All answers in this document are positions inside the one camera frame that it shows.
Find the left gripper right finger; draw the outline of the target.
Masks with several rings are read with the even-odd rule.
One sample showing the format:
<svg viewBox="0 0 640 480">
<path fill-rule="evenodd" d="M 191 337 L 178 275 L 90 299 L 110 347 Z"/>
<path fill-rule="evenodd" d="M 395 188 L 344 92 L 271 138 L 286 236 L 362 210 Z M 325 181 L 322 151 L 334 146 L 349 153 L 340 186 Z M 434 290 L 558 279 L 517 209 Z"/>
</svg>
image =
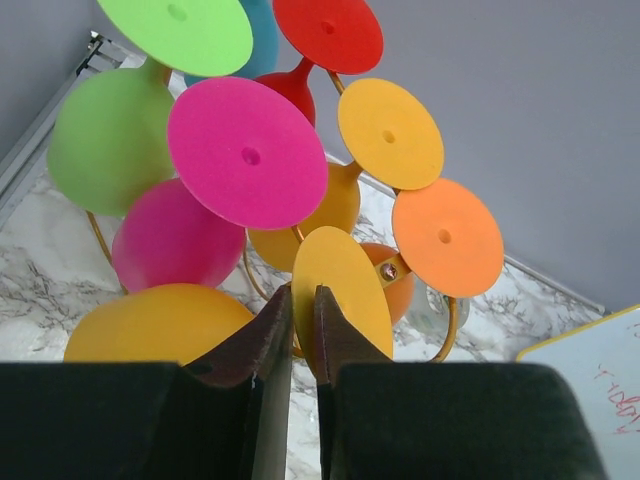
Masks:
<svg viewBox="0 0 640 480">
<path fill-rule="evenodd" d="M 521 363 L 394 362 L 317 288 L 314 364 L 326 479 L 603 479 L 568 383 Z"/>
</svg>

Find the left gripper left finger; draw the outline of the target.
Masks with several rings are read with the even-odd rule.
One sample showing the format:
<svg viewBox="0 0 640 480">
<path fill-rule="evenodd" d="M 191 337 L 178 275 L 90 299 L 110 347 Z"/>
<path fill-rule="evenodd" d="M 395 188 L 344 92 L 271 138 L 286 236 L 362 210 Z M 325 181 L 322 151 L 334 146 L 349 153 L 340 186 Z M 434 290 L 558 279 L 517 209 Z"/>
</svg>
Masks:
<svg viewBox="0 0 640 480">
<path fill-rule="evenodd" d="M 185 364 L 5 363 L 5 479 L 281 479 L 292 294 Z"/>
</svg>

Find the yellow wine glass front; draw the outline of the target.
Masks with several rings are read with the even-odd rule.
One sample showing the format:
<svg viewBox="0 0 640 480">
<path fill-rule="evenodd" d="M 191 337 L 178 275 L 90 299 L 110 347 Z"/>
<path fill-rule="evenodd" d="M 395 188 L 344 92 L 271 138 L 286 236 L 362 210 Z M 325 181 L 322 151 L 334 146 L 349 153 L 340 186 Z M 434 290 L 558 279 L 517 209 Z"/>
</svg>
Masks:
<svg viewBox="0 0 640 480">
<path fill-rule="evenodd" d="M 307 359 L 327 367 L 327 380 L 344 364 L 393 357 L 379 276 L 361 245 L 338 228 L 320 227 L 305 237 L 291 281 L 258 314 L 206 286 L 156 286 L 87 314 L 63 359 L 177 364 L 207 385 L 234 386 L 290 372 L 295 333 Z"/>
</svg>

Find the orange wine glass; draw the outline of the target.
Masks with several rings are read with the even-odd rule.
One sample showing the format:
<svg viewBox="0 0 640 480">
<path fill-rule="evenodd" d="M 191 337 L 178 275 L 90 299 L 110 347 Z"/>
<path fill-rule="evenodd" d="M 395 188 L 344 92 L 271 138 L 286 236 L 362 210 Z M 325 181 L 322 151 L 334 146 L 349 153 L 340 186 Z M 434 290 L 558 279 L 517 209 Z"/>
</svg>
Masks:
<svg viewBox="0 0 640 480">
<path fill-rule="evenodd" d="M 406 315 L 416 281 L 457 299 L 485 293 L 504 264 L 499 226 L 484 203 L 450 179 L 398 193 L 392 209 L 394 248 L 363 242 L 378 265 L 399 253 L 411 273 L 385 289 L 391 323 Z"/>
</svg>

